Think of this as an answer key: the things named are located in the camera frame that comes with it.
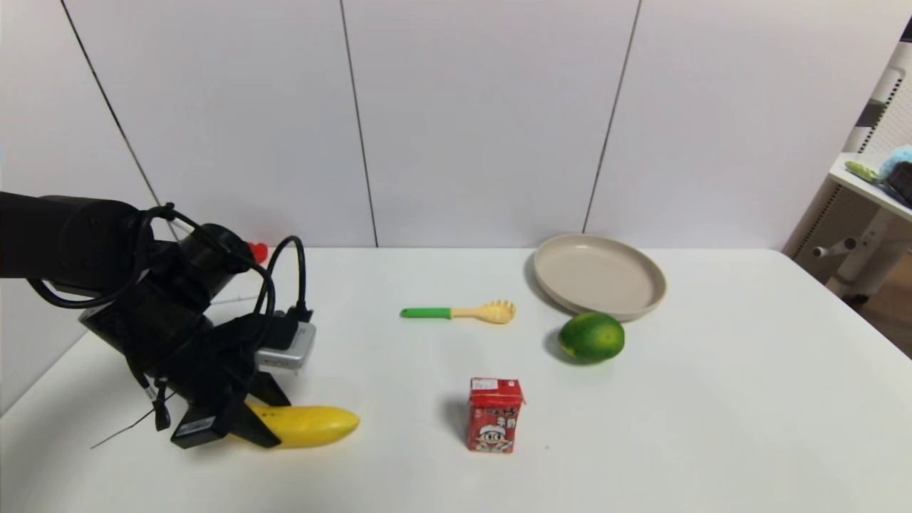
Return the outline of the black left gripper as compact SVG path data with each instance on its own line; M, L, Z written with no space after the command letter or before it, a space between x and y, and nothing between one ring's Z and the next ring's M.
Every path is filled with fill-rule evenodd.
M170 441L191 448L231 434L261 448L281 439L267 426L247 397L271 407L292 403L255 353L269 328L269 317L249 313L212 326L202 315L157 319L147 325L143 369L162 379L186 400L188 409Z

